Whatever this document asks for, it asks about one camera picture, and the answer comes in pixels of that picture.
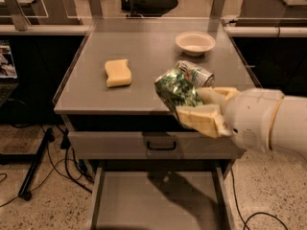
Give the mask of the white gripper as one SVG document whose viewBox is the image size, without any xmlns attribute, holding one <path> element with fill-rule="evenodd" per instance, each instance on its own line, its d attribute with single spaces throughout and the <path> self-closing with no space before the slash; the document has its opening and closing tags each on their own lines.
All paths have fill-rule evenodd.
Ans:
<svg viewBox="0 0 307 230">
<path fill-rule="evenodd" d="M 230 136 L 244 150 L 267 152 L 274 116 L 285 95 L 280 90 L 202 87 L 205 105 L 177 106 L 180 123 L 211 138 Z"/>
</svg>

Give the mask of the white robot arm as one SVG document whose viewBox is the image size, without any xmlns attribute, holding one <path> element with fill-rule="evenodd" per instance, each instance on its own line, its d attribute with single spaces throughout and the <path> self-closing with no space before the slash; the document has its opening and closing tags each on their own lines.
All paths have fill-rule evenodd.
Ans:
<svg viewBox="0 0 307 230">
<path fill-rule="evenodd" d="M 178 106 L 178 121 L 208 137 L 229 137 L 243 150 L 279 151 L 305 159 L 307 98 L 280 90 L 203 87 L 198 106 Z"/>
</svg>

